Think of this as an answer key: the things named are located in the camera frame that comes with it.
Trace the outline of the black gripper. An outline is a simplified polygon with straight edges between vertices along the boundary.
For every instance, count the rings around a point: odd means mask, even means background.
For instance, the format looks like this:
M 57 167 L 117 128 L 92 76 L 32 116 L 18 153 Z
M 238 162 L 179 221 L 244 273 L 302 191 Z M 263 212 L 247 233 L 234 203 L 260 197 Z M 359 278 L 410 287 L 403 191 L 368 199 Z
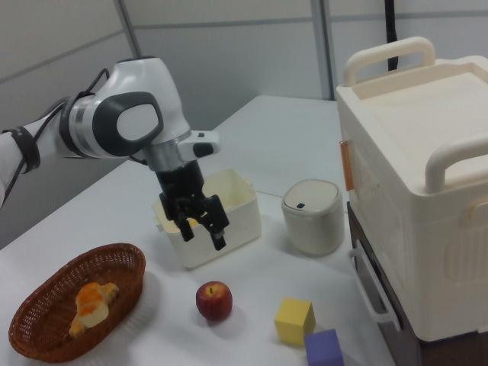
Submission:
M 226 246 L 224 233 L 229 220 L 219 197 L 203 192 L 204 178 L 197 161 L 157 172 L 156 177 L 162 189 L 159 196 L 165 214 L 179 228 L 182 239 L 188 242 L 194 238 L 192 227 L 197 221 L 209 230 L 214 248 L 222 250 Z

